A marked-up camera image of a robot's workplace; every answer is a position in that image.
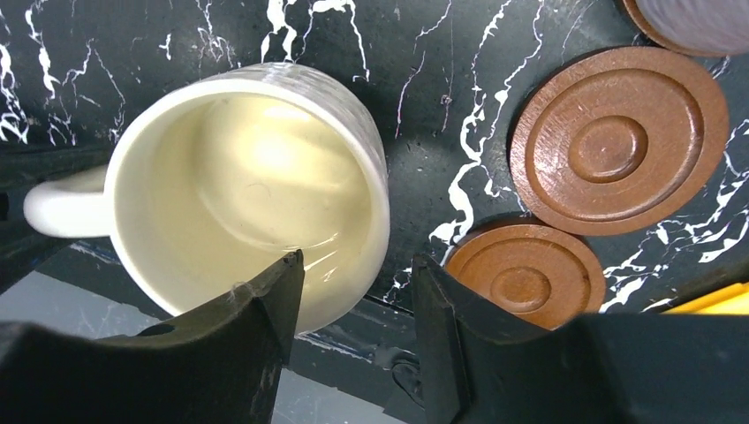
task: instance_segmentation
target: floor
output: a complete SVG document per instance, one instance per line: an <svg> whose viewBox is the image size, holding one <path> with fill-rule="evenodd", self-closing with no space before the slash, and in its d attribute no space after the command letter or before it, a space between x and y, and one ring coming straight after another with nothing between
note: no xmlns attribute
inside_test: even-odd
<svg viewBox="0 0 749 424"><path fill-rule="evenodd" d="M135 307L36 272L0 295L0 321L29 321L80 337L133 335L158 322ZM403 424L382 408L284 370L272 424Z"/></svg>

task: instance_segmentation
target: marble table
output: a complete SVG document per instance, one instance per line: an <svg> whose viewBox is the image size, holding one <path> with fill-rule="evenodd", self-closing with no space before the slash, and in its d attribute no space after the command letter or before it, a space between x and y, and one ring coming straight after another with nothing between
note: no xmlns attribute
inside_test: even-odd
<svg viewBox="0 0 749 424"><path fill-rule="evenodd" d="M110 148L192 81L259 62L313 66L350 88L381 131L392 231L367 298L408 312L414 252L442 260L474 225L526 211L506 154L528 94L575 57L649 44L614 0L6 0L0 153ZM727 96L726 153L675 215L587 239L609 286L602 312L657 310L749 277L749 57L695 60ZM72 249L41 271L97 290L110 276L76 271L76 258L118 267L106 240ZM125 301L121 279L105 295Z"/></svg>

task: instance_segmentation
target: brown coaster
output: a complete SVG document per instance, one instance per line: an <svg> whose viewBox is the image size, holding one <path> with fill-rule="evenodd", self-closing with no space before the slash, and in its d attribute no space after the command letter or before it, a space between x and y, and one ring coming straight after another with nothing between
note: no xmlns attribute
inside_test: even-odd
<svg viewBox="0 0 749 424"><path fill-rule="evenodd" d="M640 31L645 33L647 35L647 38L650 40L653 40L655 43L657 43L659 46L663 46L666 49L676 51L677 53L681 53L683 55L688 56L700 56L700 57L723 57L725 56L722 53L717 53L714 51L700 51L700 50L692 50L684 46L680 46L668 38L661 35L658 31L655 31L655 28L650 25L650 23L647 22L647 19L645 19L645 16L642 15L642 12L639 11L639 7L637 6L637 0L620 0L622 3L622 6L627 11L627 14L630 15L630 18L632 19L632 22L634 22L634 25L639 28Z"/></svg>
<svg viewBox="0 0 749 424"><path fill-rule="evenodd" d="M513 134L512 179L562 231L635 231L699 191L728 131L723 92L703 67L665 49L611 49L536 92Z"/></svg>
<svg viewBox="0 0 749 424"><path fill-rule="evenodd" d="M601 264L582 241L536 224L475 231L445 268L461 284L545 329L597 312L606 288Z"/></svg>

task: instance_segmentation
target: mug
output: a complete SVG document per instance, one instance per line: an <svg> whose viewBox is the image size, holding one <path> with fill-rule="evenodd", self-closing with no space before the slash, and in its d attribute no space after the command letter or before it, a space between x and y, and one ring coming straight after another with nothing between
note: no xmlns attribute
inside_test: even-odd
<svg viewBox="0 0 749 424"><path fill-rule="evenodd" d="M390 234L382 141L343 85L257 64L180 88L127 127L106 167L44 182L24 201L37 231L109 236L138 286L172 315L302 249L297 332L351 310Z"/></svg>

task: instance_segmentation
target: mug handle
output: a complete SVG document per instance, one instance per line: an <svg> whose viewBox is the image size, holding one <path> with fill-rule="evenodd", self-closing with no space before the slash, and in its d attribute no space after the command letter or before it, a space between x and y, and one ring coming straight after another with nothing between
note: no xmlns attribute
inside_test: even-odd
<svg viewBox="0 0 749 424"><path fill-rule="evenodd" d="M32 188L24 217L38 232L61 239L110 235L111 205L104 198L107 167L85 170Z"/></svg>

